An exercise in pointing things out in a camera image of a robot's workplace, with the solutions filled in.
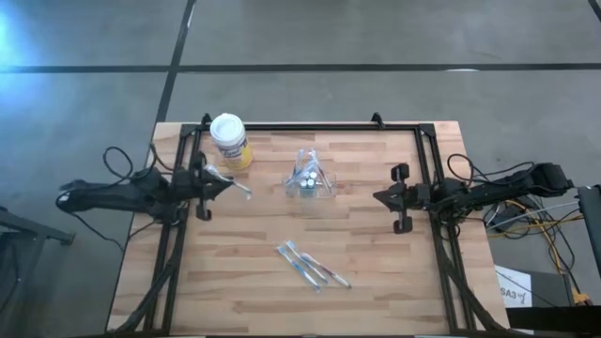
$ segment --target concrete floor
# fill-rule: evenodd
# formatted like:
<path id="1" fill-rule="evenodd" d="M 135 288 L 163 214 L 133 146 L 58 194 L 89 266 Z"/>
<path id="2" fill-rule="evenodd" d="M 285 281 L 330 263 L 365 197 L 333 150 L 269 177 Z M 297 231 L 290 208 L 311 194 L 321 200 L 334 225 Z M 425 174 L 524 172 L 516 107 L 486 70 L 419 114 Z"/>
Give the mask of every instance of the concrete floor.
<path id="1" fill-rule="evenodd" d="M 168 65 L 185 0 L 0 0 L 0 66 Z M 182 64 L 601 62 L 601 23 L 587 1 L 203 0 Z M 153 74 L 0 74 L 0 205 L 77 232 L 49 242 L 23 336 L 103 330 L 121 254 L 54 207 L 58 186 L 112 181 L 101 154 L 123 147 L 142 168 L 165 83 Z M 230 112 L 248 121 L 458 120 L 486 171 L 560 163 L 599 182 L 599 71 L 179 74 L 168 121 Z M 572 194 L 548 205 L 572 200 Z M 567 210 L 559 210 L 562 215 Z M 85 218 L 123 241 L 131 215 Z M 601 281 L 583 223 L 564 231 L 583 290 Z M 552 272 L 543 238 L 491 240 L 498 264 Z"/>

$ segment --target paper sign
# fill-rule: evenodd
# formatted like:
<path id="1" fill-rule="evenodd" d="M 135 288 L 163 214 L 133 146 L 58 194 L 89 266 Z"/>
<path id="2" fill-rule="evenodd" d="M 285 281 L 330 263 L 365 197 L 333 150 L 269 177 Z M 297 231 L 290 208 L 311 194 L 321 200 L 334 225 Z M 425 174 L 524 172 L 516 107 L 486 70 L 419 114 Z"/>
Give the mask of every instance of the paper sign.
<path id="1" fill-rule="evenodd" d="M 532 307 L 532 279 L 528 273 L 495 266 L 506 308 Z"/>

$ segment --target black metal frame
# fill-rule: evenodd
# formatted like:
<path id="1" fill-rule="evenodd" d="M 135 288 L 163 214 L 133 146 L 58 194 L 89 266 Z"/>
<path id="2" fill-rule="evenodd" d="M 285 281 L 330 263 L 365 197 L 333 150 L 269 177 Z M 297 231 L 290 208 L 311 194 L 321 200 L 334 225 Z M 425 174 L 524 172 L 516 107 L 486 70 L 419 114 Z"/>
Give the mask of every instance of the black metal frame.
<path id="1" fill-rule="evenodd" d="M 208 129 L 208 122 L 210 117 L 206 115 L 203 118 L 201 124 L 183 124 L 180 129 L 179 142 L 177 145 L 176 164 L 175 167 L 179 167 L 183 163 L 184 152 L 186 149 L 187 139 L 193 135 L 193 149 L 191 151 L 191 158 L 195 151 L 200 148 L 200 140 L 202 131 Z M 425 153 L 424 138 L 428 140 L 430 144 L 433 163 L 435 167 L 435 180 L 443 180 L 444 171 L 442 168 L 442 161 L 439 153 L 439 145 L 436 136 L 436 130 L 433 124 L 385 124 L 378 113 L 372 116 L 371 122 L 365 122 L 361 124 L 348 124 L 348 123 L 295 123 L 295 124 L 272 124 L 272 123 L 248 123 L 245 124 L 247 131 L 408 131 L 412 132 L 415 140 L 415 144 L 418 152 L 418 159 L 420 163 L 420 173 L 424 184 L 431 187 L 432 181 L 430 179 L 430 172 L 428 168 L 428 161 Z M 430 218 L 430 224 L 432 232 L 434 233 L 434 249 L 438 263 L 440 287 L 442 290 L 442 298 L 444 302 L 445 314 L 448 321 L 448 328 L 450 333 L 460 331 L 461 329 L 457 323 L 457 316 L 455 313 L 453 293 L 451 290 L 450 279 L 454 281 L 455 285 L 460 291 L 462 310 L 464 318 L 466 319 L 466 330 L 473 331 L 475 328 L 474 311 L 473 308 L 480 309 L 479 314 L 482 314 L 483 307 L 480 305 L 478 300 L 471 294 L 467 287 L 465 270 L 463 267 L 463 260 L 461 258 L 459 242 L 455 234 L 449 234 L 449 243 L 452 252 L 452 258 L 447 256 L 440 236 L 441 225 L 435 221 L 432 217 Z M 109 336 L 119 337 L 147 337 L 147 336 L 160 336 L 168 335 L 170 333 L 171 322 L 173 319 L 173 311 L 177 293 L 177 278 L 179 274 L 179 266 L 181 263 L 184 237 L 186 233 L 186 222 L 182 222 L 176 225 L 164 225 L 161 232 L 161 238 L 159 240 L 159 248 L 157 251 L 157 259 L 155 262 L 155 268 L 152 278 L 152 286 L 146 293 L 140 305 L 132 313 L 132 316 L 126 325 L 121 326 L 117 331 L 108 332 Z M 165 264 L 165 258 L 167 255 L 167 243 L 169 241 L 170 232 L 172 227 L 177 229 L 176 243 L 173 251 L 167 263 Z M 162 324 L 159 329 L 155 329 L 155 316 L 156 306 L 160 290 L 164 287 L 166 281 L 169 280 L 167 286 L 167 296 L 165 300 L 165 310 L 163 313 Z M 145 319 L 142 330 L 136 331 L 138 324 L 142 318 Z"/>
<path id="2" fill-rule="evenodd" d="M 33 243 L 25 248 L 25 259 L 23 260 L 25 264 L 19 267 L 16 284 L 12 292 L 8 294 L 7 307 L 0 314 L 0 333 L 8 333 L 9 326 L 16 322 L 14 316 L 21 309 L 23 295 L 30 283 L 46 239 L 56 239 L 63 245 L 70 245 L 75 238 L 75 234 L 66 233 L 48 225 L 27 220 L 8 212 L 8 210 L 2 207 L 0 207 L 0 225 L 11 230 L 11 232 L 2 234 L 2 236 L 10 237 L 8 240 L 19 238 L 20 240 L 31 240 Z"/>

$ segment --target wooden tabletop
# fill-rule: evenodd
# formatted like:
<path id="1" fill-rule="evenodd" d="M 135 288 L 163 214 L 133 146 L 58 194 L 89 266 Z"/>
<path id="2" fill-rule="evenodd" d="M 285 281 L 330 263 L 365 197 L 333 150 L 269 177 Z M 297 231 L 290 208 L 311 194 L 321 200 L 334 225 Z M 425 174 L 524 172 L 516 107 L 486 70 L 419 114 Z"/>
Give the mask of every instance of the wooden tabletop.
<path id="1" fill-rule="evenodd" d="M 168 165 L 175 159 L 180 125 L 160 123 L 155 130 L 154 143 Z M 465 153 L 457 122 L 435 125 L 443 162 L 452 153 Z M 248 138 L 251 166 L 241 172 L 219 168 L 251 187 L 253 198 L 247 201 L 240 190 L 230 188 L 208 202 L 212 221 L 189 218 L 172 334 L 447 332 L 426 213 L 411 211 L 413 231 L 395 235 L 395 214 L 372 197 L 392 184 L 390 169 L 399 162 L 409 164 L 408 184 L 421 182 L 411 132 L 249 131 Z M 335 198 L 286 198 L 282 179 L 303 147 L 316 149 L 326 172 L 336 175 Z M 209 162 L 220 163 L 208 133 L 201 148 Z M 459 175 L 469 174 L 466 163 L 454 164 Z M 148 222 L 148 216 L 136 215 L 131 231 Z M 147 292 L 159 237 L 156 225 L 128 244 L 109 328 L 121 324 Z M 286 240 L 342 275 L 352 289 L 331 281 L 316 294 L 276 253 Z M 482 224 L 463 223 L 459 242 L 470 287 L 507 326 Z M 462 322 L 456 292 L 454 298 Z M 161 304 L 157 315 L 162 315 Z"/>

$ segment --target wire bundle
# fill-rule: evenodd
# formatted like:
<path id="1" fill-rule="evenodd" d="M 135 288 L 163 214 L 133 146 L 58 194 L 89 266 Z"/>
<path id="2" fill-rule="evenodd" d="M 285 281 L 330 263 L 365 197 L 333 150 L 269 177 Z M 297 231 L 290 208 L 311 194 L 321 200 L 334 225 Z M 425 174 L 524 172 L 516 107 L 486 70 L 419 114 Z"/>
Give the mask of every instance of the wire bundle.
<path id="1" fill-rule="evenodd" d="M 468 164 L 470 166 L 470 177 L 461 177 L 453 170 L 453 168 L 451 166 L 451 159 L 454 157 L 462 158 L 468 162 Z M 508 180 L 507 182 L 491 182 L 488 179 L 489 176 L 507 173 L 507 172 L 510 172 L 512 170 L 515 170 L 515 169 L 525 166 L 525 165 L 529 165 L 529 167 L 528 167 L 528 169 L 526 169 L 526 171 L 524 172 L 523 175 L 520 175 L 511 180 Z M 468 187 L 473 182 L 479 182 L 479 183 L 483 183 L 483 184 L 502 185 L 502 186 L 513 184 L 513 183 L 519 181 L 520 179 L 526 177 L 527 175 L 529 175 L 532 172 L 532 170 L 536 167 L 536 164 L 534 164 L 534 162 L 532 162 L 532 161 L 525 161 L 520 164 L 514 165 L 510 168 L 504 169 L 504 170 L 500 170 L 497 172 L 491 172 L 491 173 L 484 173 L 477 166 L 475 166 L 473 164 L 472 160 L 470 158 L 468 158 L 467 156 L 465 156 L 463 154 L 452 154 L 451 156 L 449 156 L 449 158 L 447 160 L 447 166 L 449 168 L 449 171 L 458 179 L 465 181 L 466 186 Z M 583 216 L 582 215 L 572 216 L 574 213 L 579 211 L 578 208 L 573 209 L 570 212 L 566 213 L 559 220 L 555 220 L 551 216 L 551 214 L 548 212 L 548 210 L 550 210 L 552 208 L 575 205 L 578 202 L 567 203 L 567 204 L 558 205 L 558 206 L 554 206 L 554 207 L 545 207 L 543 204 L 542 198 L 540 198 L 539 196 L 532 196 L 532 201 L 536 204 L 536 209 L 530 210 L 527 207 L 525 207 L 523 204 L 519 203 L 518 201 L 507 200 L 507 201 L 498 203 L 497 205 L 494 205 L 489 211 L 487 211 L 485 213 L 483 219 L 474 219 L 474 218 L 472 218 L 472 219 L 483 222 L 483 224 L 487 230 L 492 230 L 492 229 L 498 228 L 501 225 L 504 225 L 509 222 L 514 222 L 514 221 L 528 223 L 528 225 L 514 227 L 510 230 L 505 230 L 499 234 L 489 234 L 488 237 L 489 238 L 521 239 L 521 238 L 525 238 L 526 236 L 542 235 L 547 240 L 548 255 L 549 255 L 551 261 L 553 262 L 553 264 L 555 265 L 557 272 L 561 275 L 568 274 L 568 276 L 574 283 L 574 288 L 577 290 L 578 293 L 580 293 L 580 288 L 578 286 L 578 282 L 576 281 L 576 278 L 574 277 L 574 274 L 572 273 L 572 268 L 576 264 L 576 256 L 574 255 L 574 251 L 572 250 L 570 243 L 568 242 L 567 238 L 563 234 L 561 224 L 581 220 L 583 218 Z M 523 214 L 516 216 L 514 218 L 511 218 L 509 220 L 505 220 L 503 222 L 491 225 L 491 223 L 494 221 L 494 219 L 500 214 L 501 206 L 509 207 L 511 205 L 520 208 L 522 210 Z M 535 217 L 533 215 L 533 212 L 539 213 L 539 215 L 542 215 L 542 217 Z M 569 252 L 570 257 L 567 261 L 562 257 L 559 250 L 557 249 L 556 240 L 557 240 L 558 235 L 562 238 L 562 240 L 565 244 L 565 247 L 567 248 L 567 250 Z M 528 290 L 521 285 L 519 285 L 519 287 L 531 292 L 531 290 Z M 547 303 L 551 306 L 555 306 L 555 305 L 549 303 L 547 300 L 543 299 L 542 297 L 540 297 L 534 293 L 532 293 L 532 294 L 535 297 L 544 301 L 545 303 Z"/>
<path id="2" fill-rule="evenodd" d="M 119 154 L 121 154 L 123 156 L 123 158 L 125 159 L 125 161 L 128 164 L 128 172 L 125 175 L 122 175 L 121 173 L 117 172 L 117 170 L 115 170 L 111 164 L 108 162 L 108 155 L 111 151 L 116 151 Z M 150 165 L 148 166 L 148 168 L 143 172 L 142 175 L 136 175 L 135 178 L 136 179 L 140 179 L 140 178 L 144 178 L 147 177 L 150 172 L 152 171 L 152 168 L 156 165 L 156 163 L 158 162 L 160 165 L 162 165 L 163 168 L 165 168 L 168 173 L 162 173 L 164 175 L 171 175 L 173 174 L 173 168 L 168 167 L 167 165 L 165 165 L 165 163 L 161 160 L 161 158 L 159 157 L 159 155 L 157 154 L 157 149 L 154 146 L 154 144 L 150 144 L 150 151 L 152 152 L 152 162 L 150 163 Z M 133 178 L 133 162 L 131 161 L 130 156 L 128 156 L 128 154 L 121 149 L 118 146 L 109 146 L 106 149 L 104 149 L 104 153 L 102 154 L 102 162 L 104 163 L 104 166 L 106 167 L 106 169 L 113 174 L 114 176 L 118 177 L 118 180 L 111 183 L 111 184 L 107 184 L 105 186 L 101 186 L 98 188 L 88 188 L 88 191 L 96 191 L 96 190 L 102 190 L 102 189 L 108 189 L 111 187 L 114 187 L 126 180 L 130 180 Z M 81 216 L 79 216 L 78 214 L 74 213 L 74 212 L 70 212 L 70 211 L 66 211 L 63 208 L 61 208 L 59 202 L 61 200 L 61 198 L 67 196 L 70 193 L 70 191 L 66 191 L 66 192 L 62 192 L 61 194 L 59 194 L 56 199 L 54 200 L 54 204 L 56 205 L 56 207 L 58 207 L 61 211 L 65 212 L 66 214 L 70 215 L 71 217 L 76 218 L 77 220 L 79 220 L 79 222 L 81 222 L 86 228 L 88 228 L 90 231 L 92 231 L 94 234 L 96 234 L 98 237 L 113 242 L 122 253 L 125 253 L 125 248 L 121 245 L 121 243 L 119 243 L 116 239 L 114 238 L 107 238 L 106 236 L 104 236 L 100 231 L 96 230 L 94 227 L 92 227 L 88 222 L 86 222 Z M 143 231 L 145 229 L 147 229 L 149 226 L 151 226 L 152 224 L 156 223 L 156 220 L 153 220 L 151 223 L 141 227 L 140 229 L 134 231 L 131 235 L 128 236 L 129 238 L 132 238 L 134 235 L 138 234 L 140 231 Z"/>

